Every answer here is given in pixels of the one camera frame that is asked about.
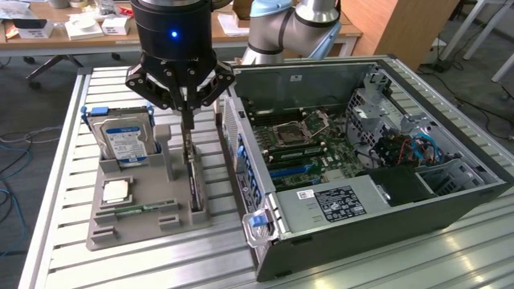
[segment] power supply label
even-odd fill
[[[332,188],[331,190],[317,191],[313,193],[313,196],[328,222],[340,221],[365,214],[364,207],[348,185]]]

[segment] black cylindrical robot wrist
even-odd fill
[[[210,58],[210,1],[178,2],[190,4],[160,6],[130,0],[141,49],[161,60]]]

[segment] blue network cable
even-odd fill
[[[0,145],[0,149],[6,149],[8,151],[24,152],[26,154],[26,161],[22,164],[22,166],[16,171],[13,171],[9,175],[0,177],[2,179],[6,179],[6,178],[10,178],[13,175],[16,175],[28,166],[28,164],[32,161],[32,154],[26,149],[14,149],[14,148],[10,148],[10,147],[2,146],[2,145]]]
[[[17,244],[14,245],[14,248],[12,250],[5,251],[0,255],[0,258],[2,258],[10,251],[17,250],[17,248],[21,246],[22,240],[25,239],[25,235],[26,235],[26,228],[25,228],[25,221],[22,219],[21,209],[18,207],[18,203],[17,203],[16,197],[10,194],[10,192],[8,190],[0,189],[0,192],[6,194],[6,197],[10,196],[10,201],[14,203],[16,213],[17,213],[18,221],[20,221],[20,224],[21,224],[21,236],[18,238]]]

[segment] red cable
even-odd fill
[[[397,164],[400,164],[400,162],[401,162],[403,148],[404,148],[404,144],[407,143],[407,141],[408,141],[408,140],[404,140],[404,141],[403,141],[403,144],[401,144],[400,157],[397,158]]]

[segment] white box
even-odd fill
[[[104,36],[94,19],[70,20],[64,23],[69,40],[88,39]]]
[[[126,35],[129,26],[126,17],[106,18],[101,24],[105,35]]]
[[[13,19],[20,38],[49,38],[53,31],[53,23],[45,19]]]
[[[425,58],[424,58],[424,61],[421,62],[421,64],[433,64],[436,61],[437,54],[440,56],[444,48],[445,48],[445,42],[443,42],[440,39],[435,38],[433,43],[432,43],[432,47],[429,47],[429,51],[425,55]]]

